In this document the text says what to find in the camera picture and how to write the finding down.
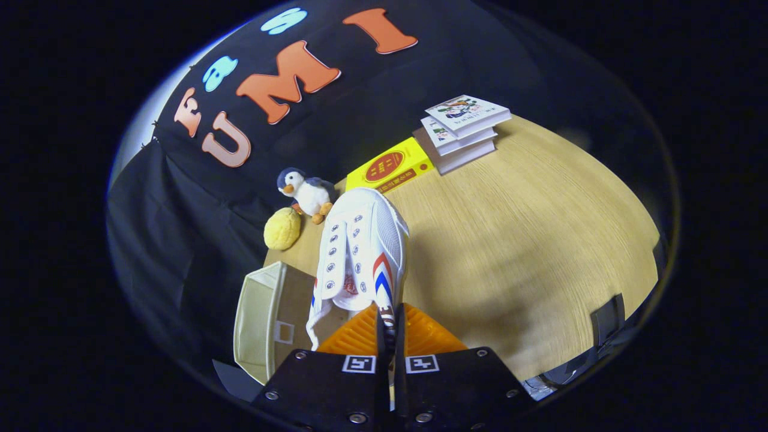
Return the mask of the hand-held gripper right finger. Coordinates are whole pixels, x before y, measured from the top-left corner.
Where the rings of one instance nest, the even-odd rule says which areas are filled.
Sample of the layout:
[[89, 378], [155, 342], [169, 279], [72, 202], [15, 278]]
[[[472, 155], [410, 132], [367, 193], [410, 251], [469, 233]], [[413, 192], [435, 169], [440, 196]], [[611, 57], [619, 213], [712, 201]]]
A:
[[513, 431], [535, 400], [490, 347], [407, 355], [407, 313], [398, 306], [394, 358], [397, 431]]

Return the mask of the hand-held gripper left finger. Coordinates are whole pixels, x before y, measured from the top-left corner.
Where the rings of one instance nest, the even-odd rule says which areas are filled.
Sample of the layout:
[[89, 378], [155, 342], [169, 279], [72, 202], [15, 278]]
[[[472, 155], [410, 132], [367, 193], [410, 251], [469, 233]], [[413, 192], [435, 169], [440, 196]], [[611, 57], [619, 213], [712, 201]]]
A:
[[372, 304], [317, 350], [293, 350], [251, 406], [279, 431], [391, 430], [390, 362]]

